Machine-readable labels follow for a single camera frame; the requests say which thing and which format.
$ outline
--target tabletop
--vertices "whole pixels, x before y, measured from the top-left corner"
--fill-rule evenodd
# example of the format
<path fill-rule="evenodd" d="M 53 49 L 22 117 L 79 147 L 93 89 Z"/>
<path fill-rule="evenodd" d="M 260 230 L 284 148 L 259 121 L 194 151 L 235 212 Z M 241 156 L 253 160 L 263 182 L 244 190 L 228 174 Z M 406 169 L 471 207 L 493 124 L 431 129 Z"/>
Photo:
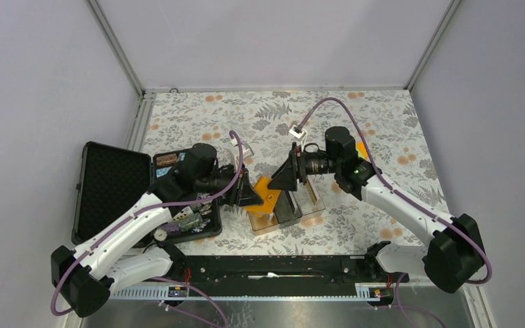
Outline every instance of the tabletop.
<path fill-rule="evenodd" d="M 272 175 L 286 160 L 298 123 L 320 99 L 341 99 L 364 131 L 377 166 L 403 189 L 434 208 L 447 210 L 444 194 L 408 91 L 192 92 L 157 94 L 143 152 L 154 155 L 204 142 L 215 146 L 220 163 L 230 163 L 229 130 L 254 151 L 245 161 L 251 183 Z M 331 126 L 354 127 L 334 102 L 321 105 L 305 129 L 307 142 L 324 148 Z M 242 208 L 223 207 L 222 233 L 178 244 L 187 255 L 362 254 L 378 241 L 419 245 L 420 241 L 383 211 L 347 195 L 332 175 L 314 176 L 325 203 L 323 215 L 254 236 Z"/>

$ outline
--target black case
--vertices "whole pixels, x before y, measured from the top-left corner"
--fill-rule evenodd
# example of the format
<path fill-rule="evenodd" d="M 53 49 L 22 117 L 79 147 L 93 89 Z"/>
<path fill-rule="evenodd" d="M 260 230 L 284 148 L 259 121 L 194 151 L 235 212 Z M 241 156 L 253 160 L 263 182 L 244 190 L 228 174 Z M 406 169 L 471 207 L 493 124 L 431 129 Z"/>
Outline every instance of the black case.
<path fill-rule="evenodd" d="M 179 154 L 185 150 L 156 154 Z M 117 147 L 87 142 L 81 154 L 81 174 L 77 184 L 77 205 L 71 233 L 75 244 L 92 238 L 130 209 L 156 178 L 150 155 Z M 183 232 L 169 237 L 162 245 L 182 243 L 217 236 L 222 232 L 220 206 L 213 201 L 212 212 L 203 216 L 210 222 L 201 232 Z M 145 236 L 135 248 L 147 246 L 153 240 Z"/>

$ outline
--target gray wall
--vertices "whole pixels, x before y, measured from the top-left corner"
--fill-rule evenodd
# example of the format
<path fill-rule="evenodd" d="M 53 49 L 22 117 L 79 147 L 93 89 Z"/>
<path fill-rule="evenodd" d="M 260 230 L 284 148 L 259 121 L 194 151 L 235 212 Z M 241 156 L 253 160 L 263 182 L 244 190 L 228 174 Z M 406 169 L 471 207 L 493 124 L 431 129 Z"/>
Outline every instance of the gray wall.
<path fill-rule="evenodd" d="M 403 86 L 450 0 L 100 0 L 147 88 Z"/>
<path fill-rule="evenodd" d="M 480 225 L 499 327 L 525 327 L 525 1 L 464 1 L 413 92 L 452 213 Z"/>
<path fill-rule="evenodd" d="M 54 327 L 81 148 L 122 146 L 136 96 L 84 1 L 0 1 L 0 327 Z"/>

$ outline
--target black foam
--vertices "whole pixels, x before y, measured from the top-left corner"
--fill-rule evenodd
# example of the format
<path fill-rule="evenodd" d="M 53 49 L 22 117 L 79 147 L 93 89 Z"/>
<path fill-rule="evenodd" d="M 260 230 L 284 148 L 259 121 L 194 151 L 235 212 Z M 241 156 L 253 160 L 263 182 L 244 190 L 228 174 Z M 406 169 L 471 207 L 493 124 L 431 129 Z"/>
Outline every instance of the black foam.
<path fill-rule="evenodd" d="M 73 243 L 92 238 L 131 208 L 150 186 L 151 174 L 147 154 L 88 142 L 83 152 Z"/>

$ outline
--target open black case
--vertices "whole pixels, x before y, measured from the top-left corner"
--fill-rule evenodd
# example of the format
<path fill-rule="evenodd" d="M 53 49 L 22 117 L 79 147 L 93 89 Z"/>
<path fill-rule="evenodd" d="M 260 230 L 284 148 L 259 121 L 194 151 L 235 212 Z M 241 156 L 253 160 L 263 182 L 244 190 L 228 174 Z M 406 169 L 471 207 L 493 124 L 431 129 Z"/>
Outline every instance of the open black case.
<path fill-rule="evenodd" d="M 156 154 L 134 152 L 122 148 L 87 142 L 81 154 L 81 174 L 77 184 L 77 205 L 71 241 L 75 244 L 92 238 L 131 208 L 158 175 L 157 158 L 165 155 L 179 157 L 187 150 Z M 211 212 L 203 215 L 208 223 L 202 231 L 190 230 L 169 236 L 161 245 L 181 243 L 217 236 L 222 231 L 220 205 L 212 202 Z M 147 246 L 152 236 L 144 237 L 135 248 Z"/>

